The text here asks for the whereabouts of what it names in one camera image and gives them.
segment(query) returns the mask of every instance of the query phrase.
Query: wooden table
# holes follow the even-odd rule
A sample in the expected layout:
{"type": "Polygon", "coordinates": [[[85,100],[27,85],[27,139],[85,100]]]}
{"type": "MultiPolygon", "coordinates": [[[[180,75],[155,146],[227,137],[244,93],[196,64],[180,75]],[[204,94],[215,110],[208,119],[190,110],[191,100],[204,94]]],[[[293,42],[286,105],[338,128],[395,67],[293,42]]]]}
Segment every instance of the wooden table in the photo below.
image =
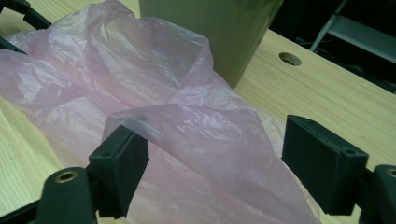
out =
{"type": "MultiPolygon", "coordinates": [[[[50,21],[98,1],[31,0],[50,21]]],[[[139,15],[137,0],[121,1],[139,15]]],[[[22,15],[4,9],[0,35],[33,30],[22,15]]],[[[396,96],[268,31],[235,91],[252,105],[286,122],[288,114],[321,123],[370,154],[368,167],[396,164],[396,96]],[[282,62],[292,53],[302,64],[282,62]]],[[[62,169],[46,137],[0,97],[0,216],[40,197],[44,180],[62,169]]],[[[358,223],[321,214],[322,223],[358,223]]]]}

